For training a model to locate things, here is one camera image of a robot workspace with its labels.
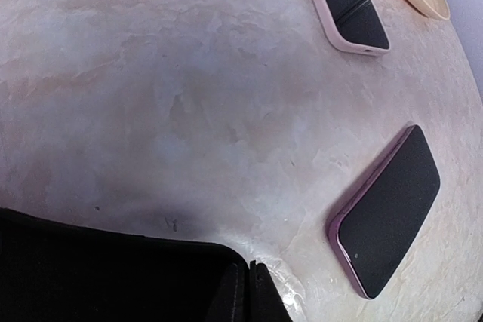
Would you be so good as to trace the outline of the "pink phone case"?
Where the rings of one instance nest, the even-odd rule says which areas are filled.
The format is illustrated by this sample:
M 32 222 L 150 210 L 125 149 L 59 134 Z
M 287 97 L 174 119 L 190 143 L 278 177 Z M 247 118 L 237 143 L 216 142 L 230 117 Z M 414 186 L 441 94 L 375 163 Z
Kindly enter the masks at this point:
M 331 12 L 328 7 L 326 0 L 312 0 L 315 5 L 316 12 L 321 21 L 322 28 L 328 41 L 337 50 L 353 53 L 353 54 L 364 54 L 368 56 L 378 56 L 387 53 L 389 50 L 385 51 L 380 48 L 374 48 L 371 46 L 364 46 L 360 44 L 350 43 L 342 38 L 338 33 L 335 23 L 332 19 Z

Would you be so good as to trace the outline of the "black phone case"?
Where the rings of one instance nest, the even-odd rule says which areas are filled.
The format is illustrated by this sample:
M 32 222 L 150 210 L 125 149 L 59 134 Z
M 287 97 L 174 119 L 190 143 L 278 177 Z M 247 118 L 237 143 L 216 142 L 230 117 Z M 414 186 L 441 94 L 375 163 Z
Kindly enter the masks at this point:
M 268 268 L 221 244 L 1 211 L 3 321 L 288 321 Z

